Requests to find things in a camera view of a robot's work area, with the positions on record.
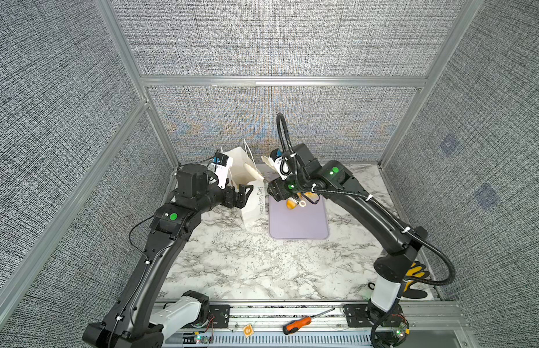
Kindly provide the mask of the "white paper bag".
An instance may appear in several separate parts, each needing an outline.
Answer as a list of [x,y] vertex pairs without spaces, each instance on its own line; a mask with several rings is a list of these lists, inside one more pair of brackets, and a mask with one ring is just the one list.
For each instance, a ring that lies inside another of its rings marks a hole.
[[240,216],[246,228],[253,227],[266,217],[266,193],[264,177],[254,162],[250,146],[243,141],[238,146],[224,153],[232,160],[230,180],[235,188],[239,185],[251,187],[245,207],[240,208]]

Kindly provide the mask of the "small striped fake croissant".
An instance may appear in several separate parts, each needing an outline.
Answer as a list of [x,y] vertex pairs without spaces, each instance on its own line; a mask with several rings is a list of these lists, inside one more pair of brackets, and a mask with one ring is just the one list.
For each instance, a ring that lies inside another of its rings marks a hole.
[[289,210],[293,210],[297,207],[298,203],[297,201],[293,200],[293,199],[288,199],[286,201],[286,206]]

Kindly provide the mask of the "oblong flaky fake bread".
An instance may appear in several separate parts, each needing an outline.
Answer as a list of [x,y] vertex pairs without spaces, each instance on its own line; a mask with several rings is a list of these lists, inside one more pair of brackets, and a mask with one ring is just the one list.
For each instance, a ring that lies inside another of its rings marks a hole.
[[303,194],[303,196],[305,197],[305,200],[311,204],[317,204],[318,201],[320,201],[320,196],[312,192],[306,192]]

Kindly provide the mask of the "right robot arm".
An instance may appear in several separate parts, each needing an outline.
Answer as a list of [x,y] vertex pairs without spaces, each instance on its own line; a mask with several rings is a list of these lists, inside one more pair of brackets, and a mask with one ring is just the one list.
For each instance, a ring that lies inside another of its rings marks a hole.
[[324,197],[342,207],[359,221],[381,244],[385,256],[374,263],[378,278],[369,300],[369,308],[380,314],[396,307],[407,281],[418,281],[408,271],[422,247],[429,249],[446,265],[448,275],[442,280],[424,280],[424,284],[445,286],[456,277],[452,261],[427,242],[428,232],[413,228],[397,218],[376,200],[343,164],[331,160],[321,165],[307,145],[293,145],[285,116],[276,116],[280,149],[279,178],[269,182],[267,192],[277,202],[293,199],[307,192]]

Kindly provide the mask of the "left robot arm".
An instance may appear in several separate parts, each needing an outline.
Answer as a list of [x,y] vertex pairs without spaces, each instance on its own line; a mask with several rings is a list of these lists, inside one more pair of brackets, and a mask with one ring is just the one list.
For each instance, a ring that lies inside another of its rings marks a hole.
[[150,234],[124,291],[101,322],[86,327],[83,341],[93,347],[161,347],[168,325],[150,318],[176,257],[203,213],[220,205],[243,208],[252,193],[252,185],[231,186],[206,166],[182,166],[170,198],[150,218]]

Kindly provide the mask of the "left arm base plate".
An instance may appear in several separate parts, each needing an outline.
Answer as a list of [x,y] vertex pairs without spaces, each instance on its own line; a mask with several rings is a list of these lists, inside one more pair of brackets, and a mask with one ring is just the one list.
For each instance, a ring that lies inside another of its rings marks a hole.
[[211,324],[215,329],[227,329],[230,322],[230,309],[228,304],[210,304],[209,309],[196,322],[189,323],[184,326],[184,329],[200,329],[204,330]]

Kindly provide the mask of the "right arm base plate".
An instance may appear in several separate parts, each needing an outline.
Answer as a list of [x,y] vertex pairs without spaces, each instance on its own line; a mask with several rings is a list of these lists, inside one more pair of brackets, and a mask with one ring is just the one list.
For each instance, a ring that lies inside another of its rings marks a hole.
[[[369,303],[345,304],[343,314],[349,328],[371,329],[375,321],[381,318],[382,311],[376,307],[368,309]],[[392,313],[377,328],[375,336],[383,341],[393,343],[406,339],[410,335],[410,324],[400,306],[397,304]]]

